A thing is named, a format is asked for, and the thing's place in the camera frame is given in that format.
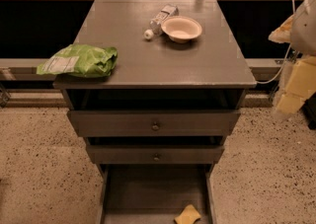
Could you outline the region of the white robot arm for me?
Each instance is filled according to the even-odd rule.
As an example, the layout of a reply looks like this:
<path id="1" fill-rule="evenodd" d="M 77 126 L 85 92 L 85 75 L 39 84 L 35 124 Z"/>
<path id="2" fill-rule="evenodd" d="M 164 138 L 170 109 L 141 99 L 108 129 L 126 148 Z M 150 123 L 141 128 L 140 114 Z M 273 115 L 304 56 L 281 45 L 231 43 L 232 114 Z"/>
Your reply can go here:
<path id="1" fill-rule="evenodd" d="M 286 118 L 297 113 L 316 93 L 316 0 L 304 0 L 269 40 L 288 43 L 302 54 L 294 63 L 286 62 L 274 98 L 274 114 Z"/>

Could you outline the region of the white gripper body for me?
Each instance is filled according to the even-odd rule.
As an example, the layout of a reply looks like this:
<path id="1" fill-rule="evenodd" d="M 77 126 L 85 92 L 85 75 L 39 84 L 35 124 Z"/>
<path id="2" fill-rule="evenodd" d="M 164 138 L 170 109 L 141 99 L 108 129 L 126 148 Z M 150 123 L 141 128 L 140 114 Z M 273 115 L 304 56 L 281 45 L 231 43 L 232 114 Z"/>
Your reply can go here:
<path id="1" fill-rule="evenodd" d="M 304 55 L 294 63 L 285 91 L 303 99 L 316 92 L 316 56 Z"/>

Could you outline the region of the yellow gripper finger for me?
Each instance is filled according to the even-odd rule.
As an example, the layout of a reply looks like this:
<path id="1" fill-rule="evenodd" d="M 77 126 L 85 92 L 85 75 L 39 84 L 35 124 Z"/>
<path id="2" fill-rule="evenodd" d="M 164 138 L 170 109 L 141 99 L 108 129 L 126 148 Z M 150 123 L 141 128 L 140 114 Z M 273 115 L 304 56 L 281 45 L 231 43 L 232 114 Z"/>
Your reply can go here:
<path id="1" fill-rule="evenodd" d="M 268 40 L 276 43 L 290 43 L 293 16 L 288 17 L 277 29 L 272 31 Z"/>
<path id="2" fill-rule="evenodd" d="M 276 118 L 288 118 L 296 114 L 305 100 L 299 96 L 277 92 L 273 101 L 273 115 Z"/>

